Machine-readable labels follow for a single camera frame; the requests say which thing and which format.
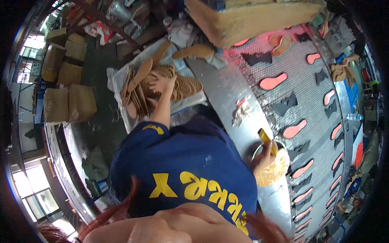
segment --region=electrical box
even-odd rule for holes
[[[31,67],[30,76],[39,76],[41,68],[42,68],[42,63],[37,62],[37,61],[33,62],[32,67]]]

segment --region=red hair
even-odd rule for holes
[[[122,203],[112,206],[104,213],[98,215],[96,219],[87,226],[81,227],[81,229],[78,231],[78,238],[80,241],[84,241],[85,237],[93,230],[108,224],[111,218],[113,221],[119,221],[128,217],[127,211],[130,207],[131,200],[134,198],[139,186],[139,181],[136,180],[134,176],[131,176],[131,180],[133,186],[128,197]],[[276,224],[269,221],[262,212],[258,212],[255,215],[246,215],[242,220],[246,220],[247,223],[253,227],[255,235],[262,239],[262,242],[264,243],[289,243],[289,239],[286,234]],[[68,242],[56,241],[55,238],[45,238],[49,243]]]

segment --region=woman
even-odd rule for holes
[[[331,21],[329,21],[330,12],[333,13]],[[363,55],[366,41],[362,28],[356,23],[345,5],[338,0],[327,1],[321,33],[331,49],[333,58],[339,56],[347,46],[354,44],[354,53],[343,58],[342,66],[347,66],[351,61],[358,60]]]
[[[154,73],[159,103],[119,146],[110,168],[121,204],[79,231],[84,243],[289,242],[257,207],[256,180],[228,136],[204,119],[169,128],[176,76]],[[255,170],[274,161],[271,143]],[[123,219],[127,214],[131,219]],[[106,224],[110,218],[113,223]]]

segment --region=black foam piece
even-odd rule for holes
[[[332,101],[332,104],[330,104],[327,108],[324,109],[326,111],[326,115],[327,117],[329,118],[332,113],[334,113],[335,111],[338,110],[338,108],[336,107],[336,102],[335,100]]]
[[[344,132],[342,131],[339,136],[335,139],[335,143],[334,143],[334,148],[336,149],[336,147],[338,146],[338,144],[340,143],[340,141],[342,141],[344,139]]]
[[[272,63],[272,54],[270,52],[267,53],[253,53],[253,55],[242,53],[242,57],[246,60],[246,62],[250,66],[254,66],[255,64],[259,62],[264,63]]]
[[[334,191],[336,191],[336,189],[338,188],[338,186],[340,186],[340,182],[338,182],[337,184],[336,184],[336,186],[334,187],[334,188],[332,188],[332,190],[331,190],[331,192],[330,192],[330,196],[332,195],[332,193],[334,192]]]
[[[303,201],[299,205],[296,205],[295,206],[296,210],[300,211],[300,209],[302,209],[306,203],[309,203],[311,201],[311,199],[312,199],[312,194],[305,201]]]
[[[305,32],[305,33],[302,34],[302,35],[296,34],[296,37],[297,37],[297,39],[298,39],[299,42],[303,42],[303,41],[307,41],[307,40],[312,40],[311,37],[308,35],[307,32]]]
[[[334,173],[333,173],[332,177],[335,178],[335,174],[336,174],[336,172],[338,171],[338,169],[339,169],[341,163],[343,163],[343,159],[340,159],[340,160],[339,160],[339,163],[336,165],[336,167],[335,167],[335,169],[334,169]]]
[[[303,186],[308,185],[311,182],[312,174],[305,180],[303,180],[300,184],[293,187],[293,191],[297,193]]]
[[[292,108],[293,106],[297,105],[297,99],[296,95],[292,91],[289,98],[285,98],[281,101],[281,104],[275,104],[273,105],[273,110],[279,114],[280,116],[284,116],[285,113]]]
[[[292,162],[298,155],[305,153],[309,148],[309,143],[311,140],[308,140],[304,145],[298,146],[293,150],[288,150],[290,161]]]
[[[317,85],[320,85],[321,82],[323,82],[326,78],[328,78],[324,69],[322,69],[319,73],[315,73],[315,76],[316,76]]]

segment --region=cardboard box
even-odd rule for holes
[[[69,88],[69,122],[85,122],[97,113],[93,88],[72,84]]]
[[[65,46],[66,40],[66,28],[60,28],[50,31],[46,37],[46,42],[55,43],[61,46]]]
[[[63,62],[58,73],[59,84],[81,84],[82,67]]]
[[[43,98],[44,120],[46,123],[61,124],[69,119],[68,91],[66,89],[46,89]]]
[[[86,52],[86,46],[85,44],[77,44],[73,41],[66,41],[65,45],[66,53],[65,55],[80,61],[84,61],[85,59],[85,52]]]
[[[62,65],[66,50],[63,46],[51,43],[42,65],[42,78],[46,82],[55,82]]]
[[[74,42],[76,44],[79,44],[79,45],[83,45],[85,40],[84,40],[84,37],[80,36],[79,34],[77,33],[73,33],[71,34],[69,37],[68,37],[68,40],[70,40],[71,42]]]

